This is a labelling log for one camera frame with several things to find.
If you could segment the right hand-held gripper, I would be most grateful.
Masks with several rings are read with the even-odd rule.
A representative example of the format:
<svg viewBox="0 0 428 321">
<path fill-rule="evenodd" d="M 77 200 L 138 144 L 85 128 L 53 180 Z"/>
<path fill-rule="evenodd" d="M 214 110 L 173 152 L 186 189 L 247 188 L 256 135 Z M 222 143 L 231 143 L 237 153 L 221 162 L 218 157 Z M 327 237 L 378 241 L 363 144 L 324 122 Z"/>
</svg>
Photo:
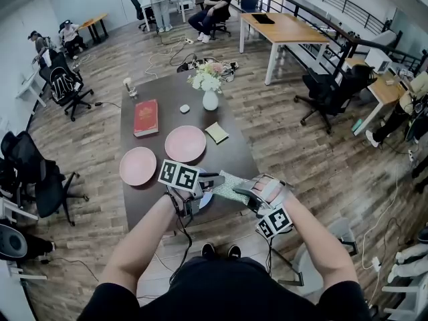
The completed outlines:
<svg viewBox="0 0 428 321">
<path fill-rule="evenodd" d="M 292 220 L 285 208 L 285 202 L 291 196 L 292 191 L 290 186 L 284 181 L 278 180 L 280 183 L 276 190 L 269 195 L 258 195 L 253 188 L 257 180 L 262 176 L 258 175 L 250 181 L 243 181 L 234 186 L 233 191 L 237 194 L 244 195 L 250 198 L 251 202 L 255 203 L 255 212 L 260 221 L 257 224 L 257 229 L 266 239 L 271 239 L 279 233 L 285 232 L 292 226 Z"/>
</svg>

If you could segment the person's right hand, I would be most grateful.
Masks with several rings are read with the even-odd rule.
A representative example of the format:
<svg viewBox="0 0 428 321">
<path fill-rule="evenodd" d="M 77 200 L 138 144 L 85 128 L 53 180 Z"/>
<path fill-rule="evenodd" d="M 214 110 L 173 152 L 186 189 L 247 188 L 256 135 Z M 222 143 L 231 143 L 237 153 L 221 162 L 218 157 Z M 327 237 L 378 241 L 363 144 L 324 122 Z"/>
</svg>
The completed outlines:
<svg viewBox="0 0 428 321">
<path fill-rule="evenodd" d="M 280 182 L 277 179 L 273 179 L 268 176 L 262 176 L 257 180 L 252 190 L 260 196 L 262 196 L 263 194 L 269 195 L 276 190 L 279 183 Z"/>
</svg>

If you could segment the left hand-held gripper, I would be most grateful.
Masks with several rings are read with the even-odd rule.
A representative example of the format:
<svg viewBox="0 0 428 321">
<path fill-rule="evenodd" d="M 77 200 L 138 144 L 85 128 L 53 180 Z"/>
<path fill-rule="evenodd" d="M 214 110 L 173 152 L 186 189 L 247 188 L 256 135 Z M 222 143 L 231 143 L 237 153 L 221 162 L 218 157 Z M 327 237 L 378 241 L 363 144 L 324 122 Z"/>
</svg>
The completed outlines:
<svg viewBox="0 0 428 321">
<path fill-rule="evenodd" d="M 190 217 L 199 212 L 201 201 L 207 193 L 225 183 L 225 177 L 217 173 L 202 173 L 199 167 L 165 159 L 158 182 L 179 194 L 183 202 L 181 215 Z"/>
</svg>

